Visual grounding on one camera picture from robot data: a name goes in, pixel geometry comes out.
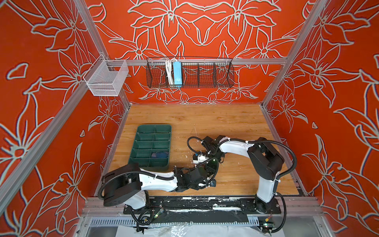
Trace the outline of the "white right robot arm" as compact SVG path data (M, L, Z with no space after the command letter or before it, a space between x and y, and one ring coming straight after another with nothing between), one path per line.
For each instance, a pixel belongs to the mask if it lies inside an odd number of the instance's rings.
M248 141L220 135L217 139L207 136L201 144L209 156L231 153L249 158L259 175L256 197L264 203L271 202L284 164L284 158L273 147L279 145L278 142L264 137Z

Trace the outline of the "purple sock with yellow cuff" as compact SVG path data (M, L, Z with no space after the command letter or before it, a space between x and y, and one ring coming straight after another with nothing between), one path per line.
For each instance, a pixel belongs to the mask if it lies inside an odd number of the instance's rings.
M168 152L154 152L151 154L151 158L156 158L156 159L167 159L169 157Z

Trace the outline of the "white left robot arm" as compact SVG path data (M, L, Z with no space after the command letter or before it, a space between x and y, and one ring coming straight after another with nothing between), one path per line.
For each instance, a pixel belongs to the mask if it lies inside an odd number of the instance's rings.
M193 168L180 167L167 173L147 171L131 163L105 174L97 197L105 207L126 204L140 209L147 205L148 191L202 190L212 185L218 170L219 163L213 159Z

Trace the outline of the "green divided organizer tray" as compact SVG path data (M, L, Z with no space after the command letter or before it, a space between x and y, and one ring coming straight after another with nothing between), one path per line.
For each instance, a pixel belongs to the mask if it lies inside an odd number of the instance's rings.
M148 171L166 171L169 167L172 127L169 124L138 126L128 162ZM151 158L154 152L168 152L167 159Z

